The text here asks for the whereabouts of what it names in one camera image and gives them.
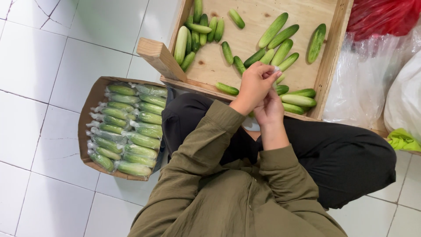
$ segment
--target black pants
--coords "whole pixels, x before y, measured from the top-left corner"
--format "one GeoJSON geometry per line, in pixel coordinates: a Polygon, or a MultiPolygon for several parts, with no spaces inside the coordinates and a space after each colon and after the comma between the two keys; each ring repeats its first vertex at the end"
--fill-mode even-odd
{"type": "MultiPolygon", "coordinates": [[[[205,116],[212,100],[182,94],[162,112],[164,140],[171,155],[205,116]]],[[[284,125],[300,164],[319,186],[324,208],[341,208],[348,202],[396,181],[396,153],[376,133],[367,129],[284,118],[284,125]]],[[[237,159],[257,160],[263,148],[243,128],[231,139],[220,164],[237,159]]]]}

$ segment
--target person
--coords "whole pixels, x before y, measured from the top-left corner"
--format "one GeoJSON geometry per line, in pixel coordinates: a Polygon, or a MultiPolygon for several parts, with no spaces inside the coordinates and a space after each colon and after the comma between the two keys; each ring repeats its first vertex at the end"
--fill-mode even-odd
{"type": "Polygon", "coordinates": [[[395,152],[375,133],[284,118],[273,70],[251,65],[230,105],[193,93],[167,105],[171,160],[129,237],[346,236],[324,208],[395,182],[395,152]],[[251,111],[257,141],[241,127],[251,111]]]}

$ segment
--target olive green jacket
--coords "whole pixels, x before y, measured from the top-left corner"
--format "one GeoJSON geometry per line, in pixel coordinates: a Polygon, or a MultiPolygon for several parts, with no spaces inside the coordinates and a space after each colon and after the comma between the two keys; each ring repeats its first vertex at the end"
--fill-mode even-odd
{"type": "Polygon", "coordinates": [[[219,165],[244,119],[219,101],[212,104],[161,170],[129,237],[346,236],[317,202],[317,185],[291,145],[261,151],[260,169],[219,165]]]}

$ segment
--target yellow-green cloth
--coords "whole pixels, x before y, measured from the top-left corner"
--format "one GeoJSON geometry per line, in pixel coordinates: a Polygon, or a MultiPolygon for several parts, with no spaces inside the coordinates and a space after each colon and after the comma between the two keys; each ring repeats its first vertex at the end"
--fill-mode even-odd
{"type": "Polygon", "coordinates": [[[395,150],[421,151],[421,145],[403,128],[392,131],[387,138],[395,150]]]}

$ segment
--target white tile floor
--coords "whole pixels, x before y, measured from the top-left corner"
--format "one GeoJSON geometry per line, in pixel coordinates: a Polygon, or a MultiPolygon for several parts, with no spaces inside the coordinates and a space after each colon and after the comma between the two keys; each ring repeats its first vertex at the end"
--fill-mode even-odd
{"type": "MultiPolygon", "coordinates": [[[[137,40],[168,45],[180,2],[0,0],[0,237],[127,235],[159,174],[129,181],[82,164],[79,112],[100,76],[159,82],[137,40]]],[[[329,211],[350,237],[421,236],[421,157],[398,152],[396,171],[329,211]]]]}

